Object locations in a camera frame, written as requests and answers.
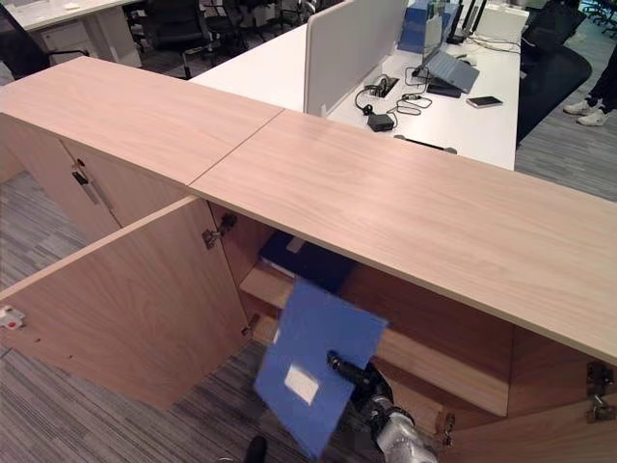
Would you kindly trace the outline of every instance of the cabinet top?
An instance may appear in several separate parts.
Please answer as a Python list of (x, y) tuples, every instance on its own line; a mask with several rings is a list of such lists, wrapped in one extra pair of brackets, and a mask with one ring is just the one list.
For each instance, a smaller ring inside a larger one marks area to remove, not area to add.
[(93, 58), (3, 87), (0, 111), (184, 185), (282, 110)]
[(617, 364), (617, 204), (291, 111), (191, 188)]

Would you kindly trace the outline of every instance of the door handle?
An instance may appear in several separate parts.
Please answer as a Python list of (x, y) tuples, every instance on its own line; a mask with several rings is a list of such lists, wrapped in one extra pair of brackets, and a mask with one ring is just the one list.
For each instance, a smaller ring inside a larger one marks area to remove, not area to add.
[(112, 202), (109, 201), (109, 198), (107, 198), (107, 195), (105, 194), (103, 189), (98, 186), (98, 183), (96, 182), (96, 180), (94, 180), (94, 177), (88, 172), (84, 161), (78, 158), (77, 165), (75, 167), (79, 169), (84, 174), (84, 176), (86, 176), (84, 177), (84, 179), (88, 182), (88, 184), (90, 184), (90, 186), (93, 188), (98, 197), (103, 201), (103, 203), (107, 206), (107, 208), (109, 210), (112, 210), (114, 208)]
[(96, 197), (94, 191), (91, 189), (88, 179), (82, 176), (79, 172), (72, 172), (71, 175), (73, 176), (73, 178), (75, 178), (75, 181), (77, 181), (79, 186), (83, 188), (88, 198), (90, 198), (90, 201), (92, 201), (93, 204), (98, 204), (98, 198)]

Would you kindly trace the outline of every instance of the person's leg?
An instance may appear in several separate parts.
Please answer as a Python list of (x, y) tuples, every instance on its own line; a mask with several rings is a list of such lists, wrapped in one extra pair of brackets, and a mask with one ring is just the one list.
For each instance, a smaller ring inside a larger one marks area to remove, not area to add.
[(601, 99), (607, 98), (617, 86), (617, 45), (613, 49), (613, 53), (608, 60), (608, 65), (604, 69), (600, 79), (589, 95), (583, 100), (575, 104), (564, 106), (564, 112), (577, 116), (587, 116), (596, 111), (595, 107)]
[(604, 94), (602, 104), (593, 113), (578, 118), (577, 122), (583, 125), (600, 126), (608, 120), (608, 115), (617, 109), (617, 79), (613, 87)]
[(599, 99), (606, 98), (608, 94), (615, 88), (617, 84), (617, 45), (615, 45), (615, 49), (613, 50), (613, 54), (610, 56), (608, 60), (608, 65), (604, 69), (600, 79), (596, 82), (596, 85), (591, 92), (589, 92), (589, 97), (592, 100), (595, 100), (595, 104), (591, 104), (591, 106), (595, 106), (598, 103)]

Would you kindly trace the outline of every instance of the white sticker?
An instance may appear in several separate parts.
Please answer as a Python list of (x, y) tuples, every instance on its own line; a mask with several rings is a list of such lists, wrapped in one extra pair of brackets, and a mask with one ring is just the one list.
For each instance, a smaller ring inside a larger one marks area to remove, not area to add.
[(293, 237), (289, 244), (287, 244), (287, 251), (293, 254), (298, 254), (306, 241), (304, 239), (298, 238), (296, 236)]
[(285, 386), (308, 405), (312, 404), (317, 391), (319, 391), (319, 383), (295, 365), (292, 365), (287, 372)]

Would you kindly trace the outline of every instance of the shoe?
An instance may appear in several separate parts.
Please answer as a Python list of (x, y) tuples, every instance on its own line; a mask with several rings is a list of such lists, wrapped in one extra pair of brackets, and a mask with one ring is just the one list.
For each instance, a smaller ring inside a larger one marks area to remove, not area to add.
[(578, 118), (577, 122), (580, 123), (581, 125), (599, 127), (601, 125), (604, 125), (607, 119), (608, 119), (608, 115), (605, 114), (602, 109), (597, 109), (596, 111), (594, 111), (588, 116)]
[(575, 116), (588, 116), (595, 111), (593, 106), (589, 106), (586, 99), (580, 103), (567, 104), (563, 107), (563, 112)]

